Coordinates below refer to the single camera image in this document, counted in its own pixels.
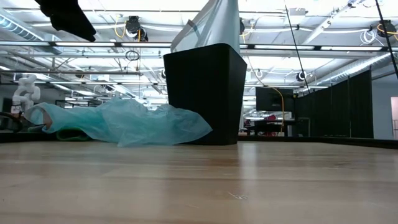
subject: black curtain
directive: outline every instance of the black curtain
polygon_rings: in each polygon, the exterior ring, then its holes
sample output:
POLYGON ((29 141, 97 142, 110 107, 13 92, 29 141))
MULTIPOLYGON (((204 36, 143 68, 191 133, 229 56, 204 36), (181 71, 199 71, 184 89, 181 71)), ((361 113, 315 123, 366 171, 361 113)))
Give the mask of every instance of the black curtain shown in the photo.
POLYGON ((297 131, 304 136, 373 138, 371 72, 296 99, 297 131))

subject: ceiling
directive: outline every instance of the ceiling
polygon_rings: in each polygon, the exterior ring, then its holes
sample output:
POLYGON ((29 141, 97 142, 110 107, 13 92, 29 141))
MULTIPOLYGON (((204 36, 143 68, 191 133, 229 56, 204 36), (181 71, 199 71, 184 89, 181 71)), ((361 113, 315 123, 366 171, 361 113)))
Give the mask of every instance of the ceiling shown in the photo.
MULTIPOLYGON (((379 0, 381 10, 385 19, 390 19, 394 25, 398 24, 398 15, 396 13, 396 0, 379 0)), ((387 45, 386 39, 376 36, 373 41, 364 44, 364 30, 373 26, 374 29, 379 24, 380 18, 377 8, 374 7, 373 0, 367 0, 358 4, 355 8, 349 9, 339 14, 338 17, 331 20, 330 26, 319 33, 313 40, 311 45, 337 45, 337 46, 380 46, 387 45)), ((89 21, 97 30, 95 38, 97 41, 109 42, 132 42, 132 38, 124 36, 118 37, 115 34, 115 24, 123 24, 128 16, 139 16, 140 23, 147 31, 150 42, 171 42, 178 34, 179 30, 193 19, 198 11, 207 3, 207 0, 79 0, 80 7, 83 9, 89 21)), ((271 0, 239 0, 240 17, 243 18, 245 29, 244 37, 240 37, 241 43, 246 44, 294 44, 292 33, 287 23, 285 13, 285 4, 283 1, 271 0)), ((330 18, 333 11, 346 6, 348 0, 286 0, 287 7, 290 9, 304 8, 307 13, 303 17, 295 19, 295 28, 300 24, 300 30, 294 30, 294 36, 297 44, 302 44, 308 37, 313 34, 320 24, 330 18)), ((62 41, 83 41, 79 37, 66 33, 64 31, 56 31, 49 25, 48 17, 44 16, 38 4, 34 0, 2 0, 0 8, 11 14, 16 20, 30 26, 32 30, 41 34, 56 35, 62 41)), ((123 33, 123 28, 116 29, 118 34, 123 33)), ((23 38, 0 28, 1 40, 24 40, 23 38)), ((397 41, 394 37, 390 38, 392 45, 396 45, 397 41)), ((1 47, 0 57, 2 57, 2 66, 10 69, 43 69, 31 61, 16 57, 10 54, 10 50, 24 54, 30 58, 52 66, 52 59, 55 58, 55 66, 60 71, 105 71, 117 72, 126 70, 140 71, 144 75, 110 75, 112 82, 164 82, 162 71, 164 68, 162 56, 170 53, 169 49, 145 48, 136 49, 143 56, 140 61, 130 62, 123 58, 129 48, 81 48, 81 47, 65 47, 63 53, 54 57, 47 52, 35 49, 33 47, 1 47), (112 55, 119 54, 122 57, 116 58, 112 55)), ((297 72, 301 71, 301 66, 297 54, 293 51, 268 51, 257 50, 255 52, 246 50, 241 52, 245 61, 252 65, 255 71, 260 70, 258 74, 263 83, 280 84, 280 85, 303 85, 296 81, 297 72)), ((358 59, 366 60, 377 56, 377 53, 369 52, 302 52, 300 55, 303 69, 311 74, 308 77, 309 82, 316 85, 317 79, 327 76, 333 71, 355 62, 358 59)), ((79 81, 74 75, 58 75, 58 78, 70 81, 79 81)), ((246 75, 246 83, 255 84, 258 80, 248 69, 246 75)), ((93 86, 69 86, 72 90, 93 91, 93 86)), ((124 90, 128 90, 133 95, 147 99, 147 101, 155 102, 157 99, 166 100, 167 89, 165 86, 160 89, 146 86, 124 86, 124 90)), ((103 96, 110 95, 102 86, 96 88, 97 94, 103 96)), ((252 88, 245 88, 245 95, 254 95, 252 88)), ((254 106, 252 103, 245 102, 246 110, 250 110, 254 106)))

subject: wall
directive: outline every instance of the wall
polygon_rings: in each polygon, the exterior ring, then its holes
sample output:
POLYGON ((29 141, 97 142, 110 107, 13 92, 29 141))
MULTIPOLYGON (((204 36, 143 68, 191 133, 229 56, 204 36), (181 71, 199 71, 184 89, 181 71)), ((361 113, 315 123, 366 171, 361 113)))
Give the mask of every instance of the wall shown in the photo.
MULTIPOLYGON (((5 98, 12 99, 14 92, 17 90, 17 86, 13 85, 0 85, 0 111, 2 111, 2 105, 5 98)), ((51 103, 55 104, 55 100, 65 100, 65 92, 56 90, 53 88, 43 88, 40 86, 41 97, 38 102, 35 103, 51 103)))
POLYGON ((372 82, 373 132, 375 139, 394 139, 391 97, 398 96, 398 79, 390 75, 372 82))

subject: ductwork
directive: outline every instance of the ductwork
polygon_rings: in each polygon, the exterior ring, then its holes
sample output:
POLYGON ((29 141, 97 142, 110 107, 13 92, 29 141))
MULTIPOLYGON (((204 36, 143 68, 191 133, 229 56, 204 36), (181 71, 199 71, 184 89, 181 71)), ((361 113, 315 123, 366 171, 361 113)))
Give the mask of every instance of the ductwork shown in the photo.
POLYGON ((317 83, 312 82, 309 85, 320 85, 326 84, 327 82, 338 83, 346 80, 349 76, 353 77, 360 73, 365 72, 366 70, 377 69, 381 67, 385 67, 391 63, 391 55, 390 53, 386 53, 380 56, 375 56, 369 59, 357 60, 349 65, 339 68, 338 70, 325 75, 321 79, 318 79, 317 83))
MULTIPOLYGON (((22 22, 12 16, 10 13, 0 8, 0 28, 6 29, 13 34, 16 34, 27 41, 43 41, 46 38, 42 32, 34 30, 31 26, 27 25, 25 22, 22 22)), ((53 54, 60 54, 62 51, 59 47, 37 47, 38 49, 42 49, 44 52, 50 52, 53 54)))

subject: wooden tabletop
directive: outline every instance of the wooden tabletop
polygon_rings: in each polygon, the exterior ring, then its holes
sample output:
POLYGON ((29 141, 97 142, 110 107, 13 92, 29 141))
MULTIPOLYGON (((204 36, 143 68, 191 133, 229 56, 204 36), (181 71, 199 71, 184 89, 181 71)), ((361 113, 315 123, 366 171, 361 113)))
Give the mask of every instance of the wooden tabletop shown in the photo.
POLYGON ((398 151, 0 144, 0 223, 397 223, 398 151))

